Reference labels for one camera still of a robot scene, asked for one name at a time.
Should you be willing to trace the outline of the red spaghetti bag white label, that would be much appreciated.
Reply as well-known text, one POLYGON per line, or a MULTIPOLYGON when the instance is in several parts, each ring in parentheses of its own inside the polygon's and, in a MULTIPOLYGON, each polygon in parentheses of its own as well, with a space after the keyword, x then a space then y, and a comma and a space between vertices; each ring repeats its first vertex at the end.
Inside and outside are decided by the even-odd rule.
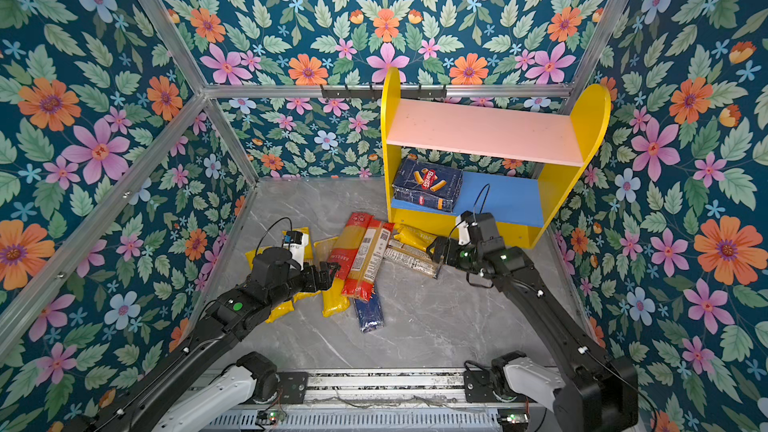
POLYGON ((345 280, 341 291, 342 296, 364 302, 370 301, 374 293, 374 282, 393 230, 392 223, 371 220, 345 280))

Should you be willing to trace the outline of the blue Barilla spaghetti box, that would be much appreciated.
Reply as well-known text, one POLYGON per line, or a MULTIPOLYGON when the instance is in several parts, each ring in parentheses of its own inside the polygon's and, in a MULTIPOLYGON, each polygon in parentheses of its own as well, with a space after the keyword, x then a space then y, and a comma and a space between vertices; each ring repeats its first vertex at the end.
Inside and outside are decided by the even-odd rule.
POLYGON ((379 297, 373 293, 368 301, 355 299, 354 306, 362 333, 369 333, 385 326, 379 297))

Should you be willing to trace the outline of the blue Barilla rigatoni box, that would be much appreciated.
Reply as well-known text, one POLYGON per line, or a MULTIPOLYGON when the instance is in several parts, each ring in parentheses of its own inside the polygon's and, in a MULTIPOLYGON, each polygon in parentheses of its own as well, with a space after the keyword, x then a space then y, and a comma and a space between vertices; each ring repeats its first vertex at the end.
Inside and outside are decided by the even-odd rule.
POLYGON ((463 172, 439 164, 404 159, 393 180, 393 198, 433 210, 452 212, 463 172))

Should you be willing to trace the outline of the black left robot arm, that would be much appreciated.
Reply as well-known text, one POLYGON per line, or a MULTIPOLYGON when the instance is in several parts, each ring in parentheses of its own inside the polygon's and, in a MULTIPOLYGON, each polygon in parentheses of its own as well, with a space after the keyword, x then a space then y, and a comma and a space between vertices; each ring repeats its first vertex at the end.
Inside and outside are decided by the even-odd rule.
POLYGON ((187 337, 95 416, 70 420, 66 431, 149 431, 184 392, 225 353, 264 323, 272 310, 299 292, 331 288, 340 265, 312 265, 290 250, 269 247, 257 254, 245 280, 205 308, 187 337))

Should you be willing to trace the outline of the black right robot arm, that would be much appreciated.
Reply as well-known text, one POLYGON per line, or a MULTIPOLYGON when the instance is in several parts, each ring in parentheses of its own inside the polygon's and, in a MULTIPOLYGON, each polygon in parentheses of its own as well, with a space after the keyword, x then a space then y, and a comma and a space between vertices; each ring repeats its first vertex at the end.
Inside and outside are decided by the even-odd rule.
POLYGON ((554 364, 544 367, 513 352, 496 358, 490 378, 498 395, 522 394, 551 412, 563 431, 625 431, 639 421, 637 371, 591 338, 551 294, 534 262, 508 246, 490 213, 461 214, 462 242, 436 237, 430 258, 466 275, 478 275, 512 302, 532 326, 554 364))

